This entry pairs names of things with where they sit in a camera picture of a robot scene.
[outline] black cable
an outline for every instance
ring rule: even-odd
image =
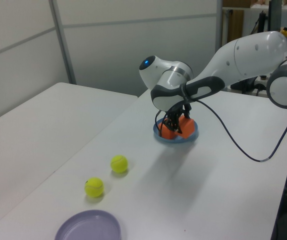
[[[200,103],[202,105],[204,105],[206,108],[208,108],[218,119],[219,121],[221,122],[223,128],[225,129],[225,131],[227,132],[227,134],[229,135],[229,137],[231,138],[231,140],[233,141],[233,143],[237,146],[237,148],[243,153],[245,154],[248,158],[250,158],[251,160],[255,161],[255,162],[258,162],[258,163],[263,163],[263,162],[266,162],[268,161],[269,159],[271,159],[273,157],[273,155],[275,154],[275,152],[277,151],[280,143],[282,142],[284,136],[286,135],[287,133],[287,127],[285,128],[283,134],[281,135],[281,138],[279,139],[277,145],[275,146],[274,150],[272,151],[272,153],[270,154],[269,157],[267,157],[266,159],[263,159],[263,160],[258,160],[258,159],[255,159],[251,156],[249,156],[239,145],[238,143],[234,140],[233,136],[230,134],[230,132],[228,131],[226,125],[224,124],[223,120],[219,117],[219,115],[210,107],[208,106],[207,104],[205,104],[204,102],[202,101],[199,101],[199,100],[196,100],[197,103]]]
[[[168,111],[165,113],[162,121],[161,121],[161,125],[160,125],[160,132],[159,132],[159,136],[162,137],[162,129],[163,129],[163,125],[164,125],[164,121],[165,121],[165,118],[166,116],[168,115]]]
[[[160,130],[159,130],[159,127],[158,127],[158,124],[157,124],[157,117],[159,116],[159,114],[160,114],[161,112],[162,112],[162,111],[159,110],[159,111],[157,112],[157,114],[155,115],[155,118],[154,118],[154,124],[155,124],[155,127],[158,129],[159,134],[160,134]]]
[[[285,62],[287,62],[287,59],[284,60],[284,61],[282,61],[282,62],[279,64],[279,67],[280,67],[281,65],[283,65]]]

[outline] plate rim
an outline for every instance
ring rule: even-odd
[[[74,221],[75,218],[78,218],[78,215],[80,216],[83,216],[84,214],[88,214],[88,213],[91,213],[91,216],[93,216],[92,213],[104,213],[105,215],[108,215],[111,219],[113,219],[113,221],[115,222],[116,224],[116,227],[118,229],[118,236],[116,239],[120,240],[121,239],[121,227],[120,227],[120,224],[119,224],[119,221],[117,220],[117,218],[112,215],[110,212],[107,212],[107,211],[104,211],[104,210],[100,210],[100,209],[90,209],[90,210],[85,210],[85,211],[81,211],[81,212],[78,212],[76,213],[75,215],[69,217],[66,221],[63,222],[63,224],[61,224],[61,226],[59,227],[57,233],[55,234],[55,237],[54,237],[54,240],[64,240],[64,238],[60,238],[60,235],[63,233],[63,232],[70,232],[72,227],[70,228],[66,228],[65,225],[69,222],[69,221]]]

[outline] white table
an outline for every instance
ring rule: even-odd
[[[270,155],[287,110],[267,98],[219,92],[204,99],[251,156]],[[61,224],[90,209],[112,213],[122,240],[270,239],[287,177],[287,134],[275,156],[258,163],[232,143],[217,118],[193,103],[195,142],[165,144],[153,135],[157,110],[147,91],[0,221],[0,240],[54,239]],[[129,172],[112,174],[123,154]],[[100,177],[104,196],[84,183]]]
[[[136,99],[58,83],[0,117],[0,219]]]

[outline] shelf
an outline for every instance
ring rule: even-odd
[[[260,4],[254,4],[251,9],[252,10],[268,10],[269,6],[268,5],[260,5]],[[283,5],[281,7],[281,11],[287,12],[287,5]]]
[[[268,5],[254,4],[251,8],[224,6],[222,7],[222,9],[223,10],[268,10],[268,7],[269,7]],[[281,11],[287,12],[287,5],[283,5],[281,8]]]

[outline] purple plate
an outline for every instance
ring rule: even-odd
[[[121,240],[117,219],[102,210],[80,212],[61,225],[55,240]]]

